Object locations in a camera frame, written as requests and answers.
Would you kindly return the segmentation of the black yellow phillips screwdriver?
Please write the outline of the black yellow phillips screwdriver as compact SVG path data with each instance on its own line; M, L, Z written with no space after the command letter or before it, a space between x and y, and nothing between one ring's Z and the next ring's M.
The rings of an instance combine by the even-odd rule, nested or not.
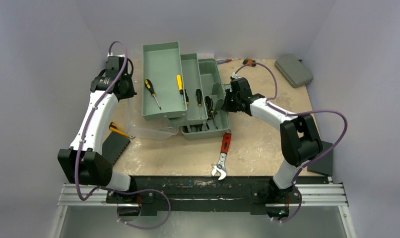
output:
M151 96L155 99L156 104L159 107L159 109L162 110L162 108L161 108L161 106L160 106L160 104L159 104L159 102L157 100L156 93L154 91L154 87L153 87L152 82L149 79L145 79L144 80L144 84L145 84L145 87L147 88L147 90L150 92Z

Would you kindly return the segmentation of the green plastic tool box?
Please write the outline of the green plastic tool box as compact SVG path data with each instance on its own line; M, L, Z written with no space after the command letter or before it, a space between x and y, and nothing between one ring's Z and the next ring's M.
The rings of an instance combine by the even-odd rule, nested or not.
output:
M229 114L221 107L225 86L215 59L198 59L198 53L182 54L179 42L149 44L142 47L142 69L134 78L138 95L128 101L126 130L139 138L166 140L181 132L186 139L221 137L230 129ZM190 104L183 104L176 76L181 75ZM144 84L149 79L154 87L156 104ZM196 89L202 92L202 119ZM213 100L215 120L208 119L205 96Z

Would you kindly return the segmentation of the yellow handle screwdriver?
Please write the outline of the yellow handle screwdriver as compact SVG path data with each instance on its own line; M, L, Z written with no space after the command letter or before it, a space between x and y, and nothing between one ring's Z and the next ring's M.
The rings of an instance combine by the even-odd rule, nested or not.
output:
M181 98L182 98L182 103L184 104L185 103L184 88L183 88L183 81L182 81L181 75L177 75L176 79L177 79L178 90L179 90L179 93L180 93Z

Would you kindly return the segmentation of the blue red screwdriver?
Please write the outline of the blue red screwdriver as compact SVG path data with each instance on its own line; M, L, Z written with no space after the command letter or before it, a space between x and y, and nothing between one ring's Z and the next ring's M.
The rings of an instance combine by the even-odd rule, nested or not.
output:
M188 97L188 93L187 93L186 89L184 89L184 95L185 95L186 105L188 106L190 104L190 101L189 101L189 97Z

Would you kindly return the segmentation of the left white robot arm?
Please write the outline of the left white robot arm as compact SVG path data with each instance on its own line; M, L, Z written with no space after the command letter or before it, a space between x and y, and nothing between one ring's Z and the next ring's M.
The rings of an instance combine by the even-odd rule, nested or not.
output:
M58 152L70 183L118 191L126 203L136 200L137 188L131 185L131 176L114 171L113 166L130 140L117 132L107 138L104 134L118 102L136 95L129 66L133 63L125 56L108 56L105 68L90 84L89 105L77 136L69 148Z

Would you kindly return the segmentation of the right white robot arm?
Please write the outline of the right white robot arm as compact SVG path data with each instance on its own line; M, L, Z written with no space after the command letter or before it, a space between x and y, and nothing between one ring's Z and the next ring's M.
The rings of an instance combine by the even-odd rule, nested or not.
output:
M306 163L323 150L314 118L310 114L292 113L271 103L262 94L253 94L244 77L233 74L230 79L222 110L244 112L268 123L280 133L284 160L268 185L270 199L280 202L293 189Z

